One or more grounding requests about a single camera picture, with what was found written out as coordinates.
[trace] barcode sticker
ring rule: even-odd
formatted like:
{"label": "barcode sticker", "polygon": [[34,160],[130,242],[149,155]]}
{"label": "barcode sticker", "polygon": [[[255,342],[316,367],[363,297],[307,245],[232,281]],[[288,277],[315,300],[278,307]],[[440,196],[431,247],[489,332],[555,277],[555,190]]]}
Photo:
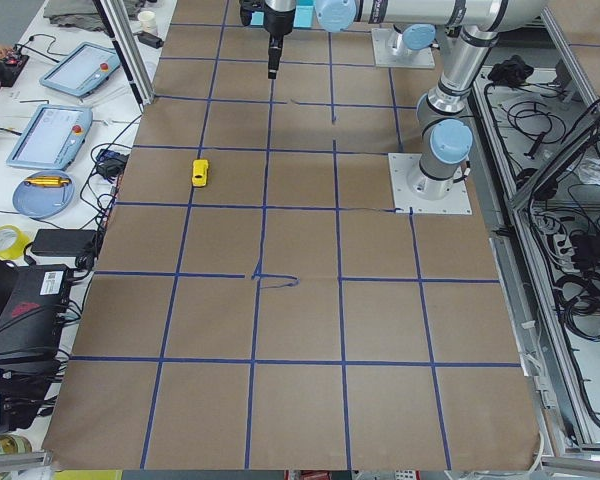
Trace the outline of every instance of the barcode sticker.
{"label": "barcode sticker", "polygon": [[60,293],[62,277],[61,271],[45,273],[44,280],[42,281],[42,288],[40,289],[40,295],[56,295]]}

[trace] blue joint cap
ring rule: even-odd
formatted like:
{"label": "blue joint cap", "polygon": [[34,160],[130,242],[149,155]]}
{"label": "blue joint cap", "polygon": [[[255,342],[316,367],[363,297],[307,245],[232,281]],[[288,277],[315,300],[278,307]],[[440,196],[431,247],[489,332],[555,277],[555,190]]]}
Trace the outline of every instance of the blue joint cap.
{"label": "blue joint cap", "polygon": [[462,162],[473,145],[473,133],[460,120],[443,120],[431,132],[431,151],[443,163]]}
{"label": "blue joint cap", "polygon": [[422,50],[436,39],[436,27],[428,23],[416,23],[402,34],[402,41],[409,50]]}
{"label": "blue joint cap", "polygon": [[356,0],[315,0],[318,22],[327,32],[336,33],[348,28],[356,18]]}

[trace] gray cloth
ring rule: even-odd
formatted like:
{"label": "gray cloth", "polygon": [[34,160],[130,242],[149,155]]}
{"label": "gray cloth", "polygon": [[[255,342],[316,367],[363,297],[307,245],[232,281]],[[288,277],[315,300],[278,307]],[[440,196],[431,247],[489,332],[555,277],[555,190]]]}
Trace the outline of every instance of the gray cloth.
{"label": "gray cloth", "polygon": [[[124,0],[129,18],[137,18],[145,0]],[[83,30],[104,30],[104,25],[92,0],[49,0],[44,17],[53,25],[78,27]]]}

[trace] tape roll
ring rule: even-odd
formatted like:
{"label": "tape roll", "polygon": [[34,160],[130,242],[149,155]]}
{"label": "tape roll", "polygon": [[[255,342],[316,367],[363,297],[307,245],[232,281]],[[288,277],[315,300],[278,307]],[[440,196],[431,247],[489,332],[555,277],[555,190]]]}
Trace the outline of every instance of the tape roll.
{"label": "tape roll", "polygon": [[25,245],[31,240],[13,225],[0,227],[0,258],[15,260],[23,254]]}

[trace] mounting plate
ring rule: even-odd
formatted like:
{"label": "mounting plate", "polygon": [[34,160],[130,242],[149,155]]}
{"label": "mounting plate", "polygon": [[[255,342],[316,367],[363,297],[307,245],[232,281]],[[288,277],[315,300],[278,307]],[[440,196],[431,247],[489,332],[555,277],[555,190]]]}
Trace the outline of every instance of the mounting plate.
{"label": "mounting plate", "polygon": [[387,42],[392,33],[393,29],[391,28],[374,28],[371,30],[376,67],[419,68],[429,70],[436,67],[430,48],[424,48],[417,52],[410,51],[405,55],[398,57],[392,55],[387,46]]}
{"label": "mounting plate", "polygon": [[[389,168],[391,171],[391,187],[393,189],[393,204],[397,213],[433,213],[439,215],[471,215],[471,203],[464,182],[453,184],[449,194],[442,200],[425,200],[411,191],[407,185],[407,173],[411,168],[417,168],[420,161],[419,153],[390,153]],[[458,168],[456,177],[462,172]]]}

